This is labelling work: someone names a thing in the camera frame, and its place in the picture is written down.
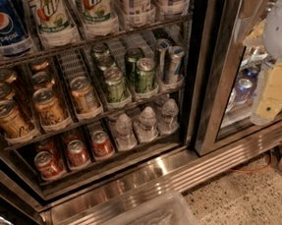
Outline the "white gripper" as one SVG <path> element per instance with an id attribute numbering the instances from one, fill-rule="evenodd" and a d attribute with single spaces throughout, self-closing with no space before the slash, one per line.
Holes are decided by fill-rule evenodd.
<path id="1" fill-rule="evenodd" d="M 266 20 L 257 24 L 253 31 L 244 39 L 247 47 L 261 47 Z M 272 65 L 265 62 L 260 70 L 254 103 L 252 105 L 251 122 L 256 125 L 265 125 L 274 121 L 282 109 L 282 59 L 277 59 Z"/>

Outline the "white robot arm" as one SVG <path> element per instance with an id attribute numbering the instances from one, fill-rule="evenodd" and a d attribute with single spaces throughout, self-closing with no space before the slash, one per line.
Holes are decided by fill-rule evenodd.
<path id="1" fill-rule="evenodd" d="M 262 39 L 276 62 L 272 66 L 264 63 L 257 78 L 250 117 L 256 125 L 274 121 L 282 109 L 282 0 L 277 0 L 266 17 Z"/>

